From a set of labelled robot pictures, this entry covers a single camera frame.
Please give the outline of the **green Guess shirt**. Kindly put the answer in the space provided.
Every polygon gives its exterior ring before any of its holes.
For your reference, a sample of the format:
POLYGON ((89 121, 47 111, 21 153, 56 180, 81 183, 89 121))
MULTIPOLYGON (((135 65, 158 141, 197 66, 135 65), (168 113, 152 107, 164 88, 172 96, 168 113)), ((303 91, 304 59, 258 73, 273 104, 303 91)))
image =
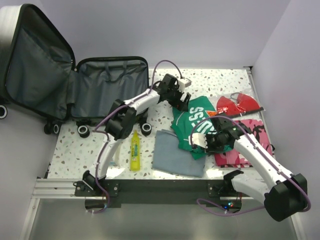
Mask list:
POLYGON ((171 128, 178 139, 178 148, 191 153, 194 160, 199 160, 206 156, 205 152, 197 147, 192 148, 189 142, 191 133, 207 134, 213 132, 215 128, 211 121, 207 120, 216 110, 206 96, 199 96, 189 101, 188 111, 183 112, 175 108, 172 109, 173 122, 171 128))

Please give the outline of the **red item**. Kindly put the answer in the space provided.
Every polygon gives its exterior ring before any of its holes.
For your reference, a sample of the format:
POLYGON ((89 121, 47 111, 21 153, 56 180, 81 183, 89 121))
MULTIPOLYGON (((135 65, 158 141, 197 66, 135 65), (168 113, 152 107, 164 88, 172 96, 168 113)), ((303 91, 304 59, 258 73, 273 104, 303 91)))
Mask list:
POLYGON ((250 116, 265 109, 259 104, 251 88, 241 91, 210 96, 209 101, 217 114, 225 114, 230 118, 250 116))

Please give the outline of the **light blue jeans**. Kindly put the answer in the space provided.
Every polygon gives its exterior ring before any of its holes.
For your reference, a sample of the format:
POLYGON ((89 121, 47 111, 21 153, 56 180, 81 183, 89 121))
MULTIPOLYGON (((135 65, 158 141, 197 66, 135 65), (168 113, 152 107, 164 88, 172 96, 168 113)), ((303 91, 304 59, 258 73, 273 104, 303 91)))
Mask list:
POLYGON ((201 178, 204 175, 206 156, 196 159, 191 152, 178 147, 175 133, 158 130, 155 135, 152 168, 173 175, 201 178))

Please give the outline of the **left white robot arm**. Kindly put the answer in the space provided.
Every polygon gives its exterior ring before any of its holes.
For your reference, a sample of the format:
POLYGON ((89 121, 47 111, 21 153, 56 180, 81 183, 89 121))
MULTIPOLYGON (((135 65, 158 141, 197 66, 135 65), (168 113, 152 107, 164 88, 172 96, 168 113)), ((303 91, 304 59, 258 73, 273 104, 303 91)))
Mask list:
POLYGON ((74 186, 76 191, 84 191, 92 196, 99 196, 107 189, 103 181, 119 145, 130 136, 137 116, 160 102, 167 101, 179 111, 187 111, 191 95, 187 93, 182 100, 184 90, 192 84, 186 77, 176 78, 166 74, 158 84, 143 93, 127 100, 115 100, 108 115, 95 128, 95 133, 104 134, 97 159, 82 175, 82 180, 74 186))

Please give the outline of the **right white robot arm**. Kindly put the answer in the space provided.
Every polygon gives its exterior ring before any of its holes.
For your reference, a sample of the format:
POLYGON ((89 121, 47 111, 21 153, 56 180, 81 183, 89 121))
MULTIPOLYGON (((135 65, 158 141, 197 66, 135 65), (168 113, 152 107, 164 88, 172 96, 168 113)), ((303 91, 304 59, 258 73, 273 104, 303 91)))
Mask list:
POLYGON ((242 170, 234 170, 223 176, 222 190, 227 196, 233 197, 240 192, 254 198, 277 222, 311 209, 307 179, 300 173, 293 174, 277 162, 243 123, 225 115, 208 117, 208 120, 216 133, 205 136, 205 151, 216 153, 232 147, 263 179, 254 180, 242 170))

